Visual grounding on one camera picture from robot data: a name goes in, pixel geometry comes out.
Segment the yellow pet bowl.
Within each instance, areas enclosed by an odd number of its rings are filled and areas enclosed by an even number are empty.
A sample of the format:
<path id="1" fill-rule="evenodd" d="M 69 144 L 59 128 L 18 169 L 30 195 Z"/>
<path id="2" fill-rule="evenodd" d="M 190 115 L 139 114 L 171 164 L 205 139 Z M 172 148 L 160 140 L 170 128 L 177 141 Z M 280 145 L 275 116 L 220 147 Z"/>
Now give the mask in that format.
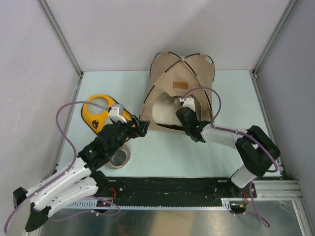
<path id="1" fill-rule="evenodd" d="M 119 104 L 119 102 L 109 95 L 97 94 L 90 97 L 82 106 L 81 117 L 95 134 L 98 135 L 105 125 L 113 123 L 108 117 L 108 112 L 114 104 Z M 127 123 L 133 125 L 131 113 L 125 108 L 123 115 L 126 118 Z"/>

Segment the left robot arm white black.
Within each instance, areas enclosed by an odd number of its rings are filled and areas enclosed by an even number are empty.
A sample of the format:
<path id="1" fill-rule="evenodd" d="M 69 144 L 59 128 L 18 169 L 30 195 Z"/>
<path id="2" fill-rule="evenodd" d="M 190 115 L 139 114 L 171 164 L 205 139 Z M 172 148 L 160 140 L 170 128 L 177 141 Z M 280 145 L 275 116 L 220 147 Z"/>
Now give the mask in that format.
<path id="1" fill-rule="evenodd" d="M 130 120 L 121 115 L 111 115 L 110 119 L 112 123 L 103 126 L 96 138 L 75 154 L 66 167 L 33 188 L 19 187 L 13 192 L 16 209 L 23 202 L 30 203 L 23 230 L 37 230 L 58 210 L 76 200 L 108 193 L 108 180 L 99 168 L 107 164 L 126 141 L 145 137 L 150 124 L 134 115 Z"/>

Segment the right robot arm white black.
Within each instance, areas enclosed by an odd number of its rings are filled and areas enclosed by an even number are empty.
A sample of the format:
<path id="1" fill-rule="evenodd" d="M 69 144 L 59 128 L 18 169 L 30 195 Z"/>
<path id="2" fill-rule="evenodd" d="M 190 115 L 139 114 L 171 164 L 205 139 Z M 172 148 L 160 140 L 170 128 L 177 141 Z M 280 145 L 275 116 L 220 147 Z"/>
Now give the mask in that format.
<path id="1" fill-rule="evenodd" d="M 209 121 L 199 121 L 196 112 L 188 107 L 180 108 L 176 117 L 185 134 L 194 142 L 216 143 L 238 151 L 243 165 L 225 183 L 231 196 L 239 197 L 243 194 L 245 187 L 269 172 L 272 165 L 275 166 L 273 172 L 278 171 L 276 160 L 281 151 L 259 126 L 231 129 Z"/>

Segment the cream plush cushion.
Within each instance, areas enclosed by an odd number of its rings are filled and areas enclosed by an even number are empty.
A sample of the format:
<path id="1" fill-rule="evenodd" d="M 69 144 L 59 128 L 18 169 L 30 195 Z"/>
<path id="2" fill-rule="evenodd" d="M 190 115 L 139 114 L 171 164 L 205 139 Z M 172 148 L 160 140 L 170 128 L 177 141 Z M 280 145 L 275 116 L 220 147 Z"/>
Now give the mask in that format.
<path id="1" fill-rule="evenodd" d="M 182 126 L 175 115 L 180 109 L 180 104 L 174 104 L 175 98 L 179 97 L 170 96 L 166 92 L 157 97 L 152 107 L 152 118 L 156 124 Z"/>

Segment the stainless steel pet bowl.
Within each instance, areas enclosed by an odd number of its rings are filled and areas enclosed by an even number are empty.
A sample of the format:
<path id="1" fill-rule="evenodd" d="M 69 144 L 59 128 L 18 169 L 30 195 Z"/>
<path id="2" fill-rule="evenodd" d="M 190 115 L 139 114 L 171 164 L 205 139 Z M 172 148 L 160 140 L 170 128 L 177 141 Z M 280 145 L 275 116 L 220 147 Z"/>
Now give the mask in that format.
<path id="1" fill-rule="evenodd" d="M 105 164 L 110 169 L 120 169 L 124 167 L 130 160 L 131 152 L 127 145 L 120 147 L 116 153 L 110 157 L 109 162 Z"/>

